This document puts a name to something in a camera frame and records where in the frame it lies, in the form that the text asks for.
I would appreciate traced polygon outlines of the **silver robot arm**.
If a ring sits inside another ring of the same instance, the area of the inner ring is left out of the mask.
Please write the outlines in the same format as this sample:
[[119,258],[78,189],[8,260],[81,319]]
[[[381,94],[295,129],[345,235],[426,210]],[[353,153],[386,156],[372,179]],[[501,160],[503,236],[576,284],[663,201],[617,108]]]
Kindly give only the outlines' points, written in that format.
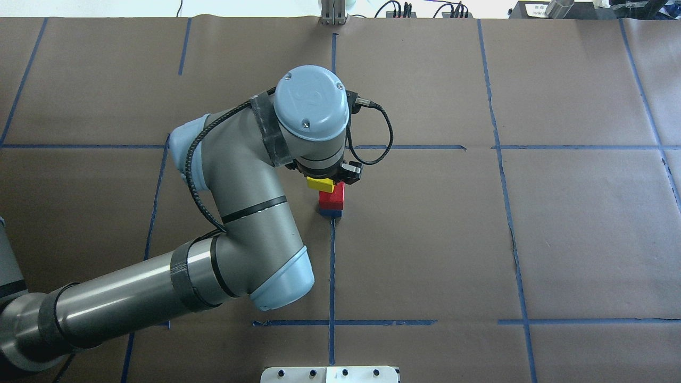
[[212,232],[177,249],[55,291],[2,299],[2,380],[41,373],[129,333],[248,296],[277,310],[309,293],[314,274],[277,168],[352,184],[344,159],[361,100],[330,70],[304,65],[233,109],[168,138],[173,161]]

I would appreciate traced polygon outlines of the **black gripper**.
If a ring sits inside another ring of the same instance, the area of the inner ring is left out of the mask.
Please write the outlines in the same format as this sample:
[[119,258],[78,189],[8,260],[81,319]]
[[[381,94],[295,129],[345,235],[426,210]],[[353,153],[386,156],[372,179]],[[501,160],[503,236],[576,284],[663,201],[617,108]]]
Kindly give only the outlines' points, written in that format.
[[346,162],[342,157],[334,160],[333,158],[314,161],[303,157],[292,160],[285,164],[290,170],[297,170],[305,177],[312,179],[331,179],[340,181],[347,185],[352,185],[360,181],[364,165],[359,162]]

